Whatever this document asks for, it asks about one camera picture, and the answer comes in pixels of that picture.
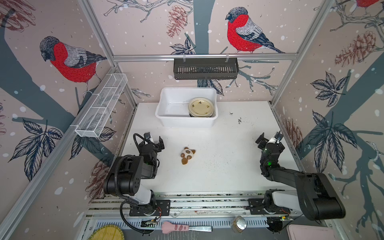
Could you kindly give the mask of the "small yellowish saucer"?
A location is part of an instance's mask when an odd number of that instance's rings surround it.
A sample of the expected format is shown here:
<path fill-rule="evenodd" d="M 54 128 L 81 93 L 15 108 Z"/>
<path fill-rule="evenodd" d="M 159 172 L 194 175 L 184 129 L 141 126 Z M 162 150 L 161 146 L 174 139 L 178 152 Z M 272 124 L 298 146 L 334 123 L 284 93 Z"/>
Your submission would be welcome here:
<path fill-rule="evenodd" d="M 214 104 L 206 98 L 194 98 L 188 104 L 191 117 L 210 118 L 215 113 Z"/>

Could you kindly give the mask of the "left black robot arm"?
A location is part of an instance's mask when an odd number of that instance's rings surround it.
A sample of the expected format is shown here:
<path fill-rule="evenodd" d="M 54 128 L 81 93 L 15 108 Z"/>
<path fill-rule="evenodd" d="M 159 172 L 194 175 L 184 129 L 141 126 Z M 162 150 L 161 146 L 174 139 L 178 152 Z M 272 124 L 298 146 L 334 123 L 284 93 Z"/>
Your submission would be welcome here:
<path fill-rule="evenodd" d="M 165 149 L 164 141 L 151 141 L 150 133 L 133 134 L 139 154 L 117 157 L 103 185 L 106 195 L 116 196 L 130 205 L 131 217 L 168 216 L 169 200 L 157 200 L 154 191 L 141 185 L 141 180 L 153 180 L 158 172 L 158 153 Z"/>

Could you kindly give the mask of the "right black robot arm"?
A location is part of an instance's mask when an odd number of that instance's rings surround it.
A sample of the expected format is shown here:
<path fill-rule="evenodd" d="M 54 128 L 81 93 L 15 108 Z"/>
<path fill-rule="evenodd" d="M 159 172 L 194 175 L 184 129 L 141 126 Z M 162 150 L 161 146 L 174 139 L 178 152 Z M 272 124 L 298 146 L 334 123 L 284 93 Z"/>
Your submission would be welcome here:
<path fill-rule="evenodd" d="M 279 196 L 274 191 L 272 200 L 275 206 L 298 210 L 311 221 L 342 219 L 346 209 L 328 178 L 322 173 L 304 173 L 286 169 L 279 164 L 280 154 L 285 146 L 281 142 L 283 134 L 276 134 L 268 140 L 261 134 L 256 144 L 262 150 L 260 169 L 269 181 L 281 183 L 296 189 L 296 197 L 286 194 Z"/>

